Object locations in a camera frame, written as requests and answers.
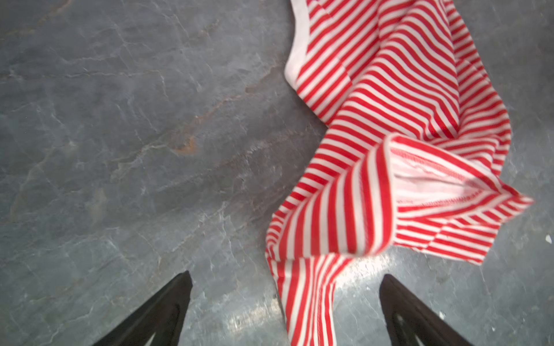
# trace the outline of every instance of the red and white striped shirt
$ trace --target red and white striped shirt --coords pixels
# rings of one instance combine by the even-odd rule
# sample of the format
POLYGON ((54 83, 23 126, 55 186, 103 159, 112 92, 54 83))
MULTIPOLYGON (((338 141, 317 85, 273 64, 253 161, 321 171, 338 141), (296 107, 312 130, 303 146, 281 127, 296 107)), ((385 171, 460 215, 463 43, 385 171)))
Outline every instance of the red and white striped shirt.
POLYGON ((481 264, 532 200, 499 179, 509 118, 452 1, 292 3, 285 76, 329 129, 266 257, 292 345, 336 345, 335 280, 355 257, 397 245, 481 264))

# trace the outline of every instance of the gray marble surface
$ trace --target gray marble surface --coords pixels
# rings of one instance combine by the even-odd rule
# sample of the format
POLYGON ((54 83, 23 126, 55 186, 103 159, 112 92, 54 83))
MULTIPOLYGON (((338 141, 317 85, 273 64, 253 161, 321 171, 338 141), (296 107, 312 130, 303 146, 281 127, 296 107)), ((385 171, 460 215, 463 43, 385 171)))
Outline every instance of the gray marble surface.
MULTIPOLYGON (((482 267, 403 249, 340 279, 340 345, 387 345, 390 272, 475 345, 554 344, 554 2, 457 1, 534 197, 482 267)), ((0 344, 90 345, 175 274, 181 345, 287 345, 263 255, 325 127, 283 78, 286 0, 0 3, 0 344)))

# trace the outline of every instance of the garment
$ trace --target garment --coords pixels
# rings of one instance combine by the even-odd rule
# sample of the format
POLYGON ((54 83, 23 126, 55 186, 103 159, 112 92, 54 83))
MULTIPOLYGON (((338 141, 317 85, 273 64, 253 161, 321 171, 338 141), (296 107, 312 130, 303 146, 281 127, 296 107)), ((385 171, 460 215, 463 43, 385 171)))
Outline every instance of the garment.
POLYGON ((335 345, 335 280, 356 257, 396 245, 479 265, 532 200, 499 178, 509 118, 452 1, 292 4, 285 76, 329 129, 266 257, 292 345, 335 345))

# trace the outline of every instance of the clothing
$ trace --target clothing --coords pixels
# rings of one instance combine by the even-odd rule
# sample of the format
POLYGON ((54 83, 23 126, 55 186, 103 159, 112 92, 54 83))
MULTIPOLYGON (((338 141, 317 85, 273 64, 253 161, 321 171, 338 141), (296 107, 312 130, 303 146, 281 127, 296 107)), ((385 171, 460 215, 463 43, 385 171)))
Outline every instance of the clothing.
POLYGON ((271 220, 293 346, 335 345, 335 280, 390 245, 481 264, 532 200, 500 171, 511 131, 449 0, 292 0, 285 76, 329 126, 271 220))

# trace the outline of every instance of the red and white striped fabric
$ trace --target red and white striped fabric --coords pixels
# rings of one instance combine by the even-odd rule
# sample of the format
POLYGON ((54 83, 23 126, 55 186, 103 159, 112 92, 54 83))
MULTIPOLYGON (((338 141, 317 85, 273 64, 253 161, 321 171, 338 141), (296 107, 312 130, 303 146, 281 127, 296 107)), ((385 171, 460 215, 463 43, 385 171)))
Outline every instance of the red and white striped fabric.
POLYGON ((293 346, 335 345, 335 280, 390 245, 481 264, 532 200, 500 179, 506 108, 450 0, 293 0, 285 76, 329 126, 266 256, 293 346))

